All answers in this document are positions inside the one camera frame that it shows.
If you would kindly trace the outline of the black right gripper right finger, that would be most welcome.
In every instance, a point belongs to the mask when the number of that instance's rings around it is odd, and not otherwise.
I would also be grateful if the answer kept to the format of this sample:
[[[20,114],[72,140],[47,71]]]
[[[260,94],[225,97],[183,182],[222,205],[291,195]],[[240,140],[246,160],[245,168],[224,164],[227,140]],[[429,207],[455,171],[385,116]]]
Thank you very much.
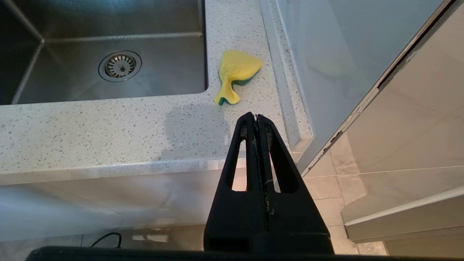
[[[257,238],[268,253],[333,254],[330,233],[275,124],[257,115],[257,152],[265,205],[265,232]]]

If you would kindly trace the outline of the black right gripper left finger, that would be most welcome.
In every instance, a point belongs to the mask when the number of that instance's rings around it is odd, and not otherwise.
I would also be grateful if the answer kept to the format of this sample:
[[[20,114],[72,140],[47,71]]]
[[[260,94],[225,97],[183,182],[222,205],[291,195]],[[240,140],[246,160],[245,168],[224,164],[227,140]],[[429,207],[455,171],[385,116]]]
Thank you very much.
[[[233,190],[239,147],[245,142],[245,191]],[[238,118],[204,231],[205,251],[264,254],[267,248],[268,203],[265,182],[269,157],[262,148],[254,114]]]

